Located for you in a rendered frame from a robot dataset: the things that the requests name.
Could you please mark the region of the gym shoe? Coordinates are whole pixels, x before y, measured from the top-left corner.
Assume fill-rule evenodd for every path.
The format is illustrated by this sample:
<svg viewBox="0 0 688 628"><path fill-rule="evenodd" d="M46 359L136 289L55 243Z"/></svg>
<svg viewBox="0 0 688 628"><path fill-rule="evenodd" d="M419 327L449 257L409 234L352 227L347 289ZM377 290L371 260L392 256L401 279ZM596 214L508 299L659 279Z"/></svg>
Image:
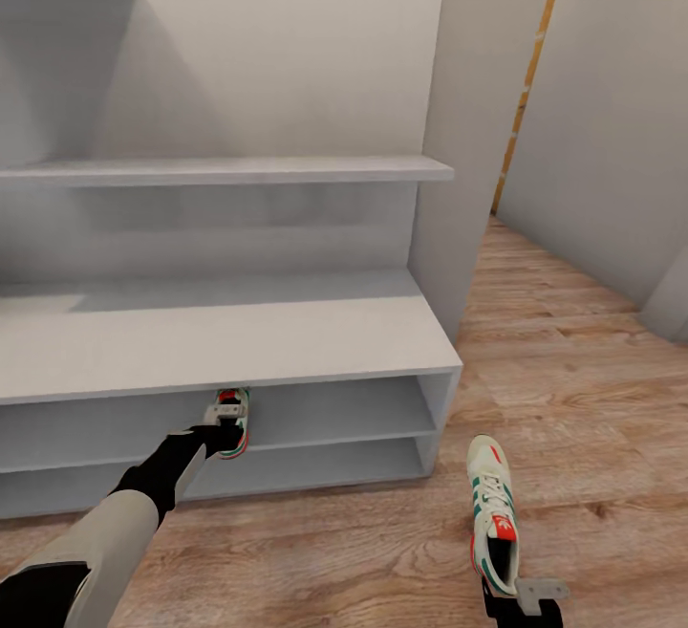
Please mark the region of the gym shoe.
<svg viewBox="0 0 688 628"><path fill-rule="evenodd" d="M248 403L249 403L249 397L250 397L250 391L252 390L252 386L250 387L241 387L241 388L227 388L227 389L221 389L219 388L217 390L217 397L216 397L216 402L215 404L240 404L243 406L246 406L248 409ZM217 454L221 460L233 460L234 458L237 458L238 456L241 456L245 450L247 450L248 446L248 433L247 433L247 424L248 424L248 415L245 418L225 418L225 419L220 419L221 420L221 425L233 425L233 424L238 424L239 427L242 429L241 432L241 438L239 439L238 442L238 447L233 450L233 451L218 451Z"/></svg>
<svg viewBox="0 0 688 628"><path fill-rule="evenodd" d="M474 437L466 454L466 471L473 488L473 568L498 593L516 597L514 580L519 577L519 533L511 476L500 445L489 435Z"/></svg>

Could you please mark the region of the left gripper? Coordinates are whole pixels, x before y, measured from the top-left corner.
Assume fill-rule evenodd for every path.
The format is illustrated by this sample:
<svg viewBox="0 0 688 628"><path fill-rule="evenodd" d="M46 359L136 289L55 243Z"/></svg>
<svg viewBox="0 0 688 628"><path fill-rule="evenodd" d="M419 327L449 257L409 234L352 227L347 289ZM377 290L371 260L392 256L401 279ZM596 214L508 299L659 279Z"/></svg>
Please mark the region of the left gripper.
<svg viewBox="0 0 688 628"><path fill-rule="evenodd" d="M233 451L238 447L239 439L241 438L242 429L238 424L233 425L198 425L191 429L203 429L211 434L214 440L214 448L209 456L216 454L218 451Z"/></svg>

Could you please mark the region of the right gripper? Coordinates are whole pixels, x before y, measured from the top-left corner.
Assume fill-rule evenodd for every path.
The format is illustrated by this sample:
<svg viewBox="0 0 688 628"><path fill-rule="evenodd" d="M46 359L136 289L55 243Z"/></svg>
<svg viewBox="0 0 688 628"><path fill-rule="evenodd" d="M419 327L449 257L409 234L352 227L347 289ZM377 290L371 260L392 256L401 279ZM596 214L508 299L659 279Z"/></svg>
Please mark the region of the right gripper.
<svg viewBox="0 0 688 628"><path fill-rule="evenodd" d="M482 577L484 604L488 617L497 619L498 628L563 628L561 611L555 599L538 600L540 616L525 616L516 597L501 598L492 596L489 585Z"/></svg>

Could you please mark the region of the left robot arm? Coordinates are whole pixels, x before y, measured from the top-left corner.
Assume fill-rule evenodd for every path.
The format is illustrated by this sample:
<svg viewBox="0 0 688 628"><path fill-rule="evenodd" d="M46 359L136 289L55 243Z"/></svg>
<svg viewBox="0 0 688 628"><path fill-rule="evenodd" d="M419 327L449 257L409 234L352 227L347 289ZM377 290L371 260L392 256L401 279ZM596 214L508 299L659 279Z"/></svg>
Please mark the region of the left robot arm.
<svg viewBox="0 0 688 628"><path fill-rule="evenodd" d="M167 511L207 457L238 447L240 404L209 405L204 425L171 432L116 491L0 582L0 628L107 628Z"/></svg>

